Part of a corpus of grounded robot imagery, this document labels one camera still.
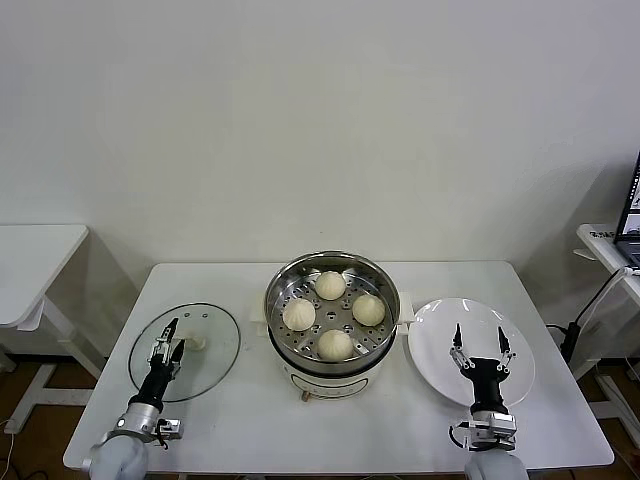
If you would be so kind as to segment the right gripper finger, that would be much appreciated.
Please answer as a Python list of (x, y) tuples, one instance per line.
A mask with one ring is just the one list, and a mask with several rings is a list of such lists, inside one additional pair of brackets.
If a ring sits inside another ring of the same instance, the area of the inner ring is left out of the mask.
[(456, 330), (452, 339), (452, 346), (449, 354), (460, 371), (470, 370), (475, 367), (475, 363), (466, 356), (463, 349), (462, 334), (460, 324), (456, 324)]
[(501, 358), (496, 369), (498, 372), (509, 373), (509, 364), (511, 363), (511, 360), (516, 356), (516, 353), (511, 350), (509, 339), (505, 335), (501, 326), (498, 327), (497, 331)]

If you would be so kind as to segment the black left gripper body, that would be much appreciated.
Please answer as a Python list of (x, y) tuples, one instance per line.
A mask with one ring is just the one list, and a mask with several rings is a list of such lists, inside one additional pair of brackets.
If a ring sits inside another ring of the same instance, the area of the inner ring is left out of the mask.
[(150, 371), (146, 375), (138, 393), (132, 396), (128, 404), (140, 403), (151, 405), (156, 409), (162, 409), (163, 397), (168, 384), (175, 378), (178, 368), (173, 368), (169, 359), (168, 363), (150, 363)]

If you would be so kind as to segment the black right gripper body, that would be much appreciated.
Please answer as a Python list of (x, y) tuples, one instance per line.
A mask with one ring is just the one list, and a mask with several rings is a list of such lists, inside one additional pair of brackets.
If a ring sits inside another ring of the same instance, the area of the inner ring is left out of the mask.
[(500, 391), (500, 383), (509, 376), (497, 359), (471, 357), (471, 366), (462, 369), (462, 375), (473, 385), (474, 403), (471, 413), (490, 411), (507, 413)]

